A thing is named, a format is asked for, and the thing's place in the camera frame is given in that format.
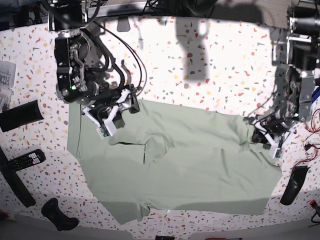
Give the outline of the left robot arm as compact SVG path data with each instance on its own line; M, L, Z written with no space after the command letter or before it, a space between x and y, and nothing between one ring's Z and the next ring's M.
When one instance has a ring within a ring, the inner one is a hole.
M285 133L297 123L311 119L315 87L320 67L320 2L311 8L293 0L287 10L286 60L282 99L263 115L250 119L254 143L281 145Z

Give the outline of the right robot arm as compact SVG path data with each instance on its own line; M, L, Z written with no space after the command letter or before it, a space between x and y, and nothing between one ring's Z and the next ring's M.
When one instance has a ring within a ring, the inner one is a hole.
M48 25L56 32L54 56L57 63L56 91L60 99L77 102L90 113L105 114L113 107L135 114L140 107L140 89L125 82L116 59L87 26L95 21L102 2L91 16L85 0L43 0Z

